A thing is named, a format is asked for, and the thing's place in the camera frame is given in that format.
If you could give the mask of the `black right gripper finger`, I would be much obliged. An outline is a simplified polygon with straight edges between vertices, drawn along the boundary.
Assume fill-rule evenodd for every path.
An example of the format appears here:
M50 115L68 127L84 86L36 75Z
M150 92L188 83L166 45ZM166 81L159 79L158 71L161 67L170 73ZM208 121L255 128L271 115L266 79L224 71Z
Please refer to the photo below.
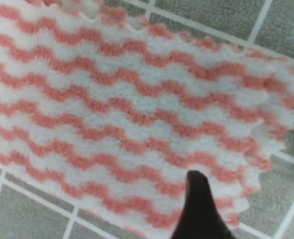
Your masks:
M217 210L208 178L197 170L187 172L185 203L171 238L236 238Z

